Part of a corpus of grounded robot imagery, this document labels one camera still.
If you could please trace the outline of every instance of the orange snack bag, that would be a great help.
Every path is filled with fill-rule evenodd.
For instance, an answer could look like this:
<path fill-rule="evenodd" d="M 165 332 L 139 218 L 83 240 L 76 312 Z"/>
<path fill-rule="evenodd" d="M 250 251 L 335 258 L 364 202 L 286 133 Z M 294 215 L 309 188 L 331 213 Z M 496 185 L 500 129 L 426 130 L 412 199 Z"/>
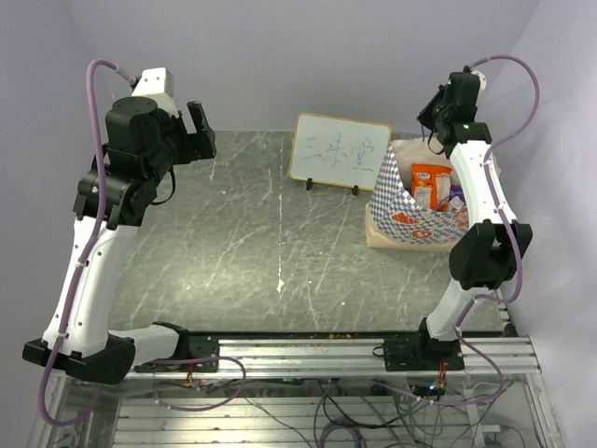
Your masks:
<path fill-rule="evenodd" d="M 441 200 L 450 195 L 451 168 L 423 163 L 412 164 L 412 197 L 423 207 L 437 209 Z M 445 211 L 447 204 L 442 204 Z"/>

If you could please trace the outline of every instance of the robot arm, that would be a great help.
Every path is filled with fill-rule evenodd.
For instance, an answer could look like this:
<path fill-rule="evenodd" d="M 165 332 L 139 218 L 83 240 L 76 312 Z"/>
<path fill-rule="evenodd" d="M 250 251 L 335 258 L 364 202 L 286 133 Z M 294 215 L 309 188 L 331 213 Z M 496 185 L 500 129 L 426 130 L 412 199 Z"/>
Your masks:
<path fill-rule="evenodd" d="M 114 102 L 105 117 L 107 204 L 99 239 L 83 270 L 56 369 L 84 381 L 117 384 L 131 366 L 157 358 L 185 357 L 187 332 L 154 323 L 146 329 L 108 331 L 118 276 L 157 187 L 176 164 L 215 157 L 215 137 L 201 104 L 188 103 L 197 132 L 188 134 L 172 99 L 174 80 L 165 68 L 145 70 L 132 96 Z M 58 338 L 70 280 L 93 228 L 98 202 L 95 163 L 79 181 L 75 238 L 60 301 L 41 339 L 23 358 L 45 366 Z"/>
<path fill-rule="evenodd" d="M 450 253 L 451 282 L 425 322 L 428 337 L 440 342 L 457 339 L 455 327 L 476 295 L 498 289 L 514 276 L 516 262 L 505 225 L 513 228 L 522 255 L 533 237 L 531 227 L 520 224 L 510 209 L 493 158 L 485 160 L 492 138 L 485 123 L 475 122 L 483 81 L 467 68 L 452 73 L 418 117 L 443 145 L 461 180 L 469 215 L 469 230 Z M 498 214 L 489 181 L 506 222 Z"/>

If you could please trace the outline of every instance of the whiteboard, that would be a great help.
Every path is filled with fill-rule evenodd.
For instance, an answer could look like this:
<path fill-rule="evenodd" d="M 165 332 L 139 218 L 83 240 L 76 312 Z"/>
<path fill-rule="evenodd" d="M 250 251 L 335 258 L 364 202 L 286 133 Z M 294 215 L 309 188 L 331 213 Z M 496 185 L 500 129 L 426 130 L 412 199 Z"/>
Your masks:
<path fill-rule="evenodd" d="M 300 114 L 290 177 L 373 190 L 391 135 L 387 124 Z"/>

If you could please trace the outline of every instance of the purple wall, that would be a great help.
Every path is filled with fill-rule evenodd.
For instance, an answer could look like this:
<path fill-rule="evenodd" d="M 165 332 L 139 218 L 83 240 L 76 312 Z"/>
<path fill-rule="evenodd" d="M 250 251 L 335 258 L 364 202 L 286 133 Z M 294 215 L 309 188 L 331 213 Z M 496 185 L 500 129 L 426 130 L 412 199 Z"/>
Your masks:
<path fill-rule="evenodd" d="M 178 101 L 201 99 L 215 129 L 292 130 L 300 112 L 317 112 L 418 132 L 437 85 L 509 52 L 537 0 L 65 3 L 93 54 L 168 66 Z"/>
<path fill-rule="evenodd" d="M 22 447 L 41 369 L 22 361 L 21 350 L 56 307 L 76 182 L 93 153 L 90 56 L 61 2 L 7 1 L 0 10 L 0 445 Z"/>
<path fill-rule="evenodd" d="M 511 307 L 531 335 L 567 445 L 595 444 L 597 392 L 597 4 L 542 0 L 513 50 L 541 83 L 535 121 L 497 150 L 513 210 L 533 225 L 521 299 Z M 524 120 L 533 87 L 504 68 L 481 106 L 493 136 Z"/>

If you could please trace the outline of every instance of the gray marble table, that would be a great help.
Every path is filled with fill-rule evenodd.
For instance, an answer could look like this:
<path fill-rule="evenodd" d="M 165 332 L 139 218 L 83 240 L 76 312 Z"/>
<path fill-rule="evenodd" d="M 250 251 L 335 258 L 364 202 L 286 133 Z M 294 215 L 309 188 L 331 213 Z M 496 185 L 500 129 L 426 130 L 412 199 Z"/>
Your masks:
<path fill-rule="evenodd" d="M 290 179 L 292 133 L 216 135 L 216 159 L 176 167 L 174 197 L 147 211 L 110 328 L 416 329 L 433 311 L 447 254 L 367 248 L 370 193 Z M 496 307 L 467 327 L 501 329 Z"/>

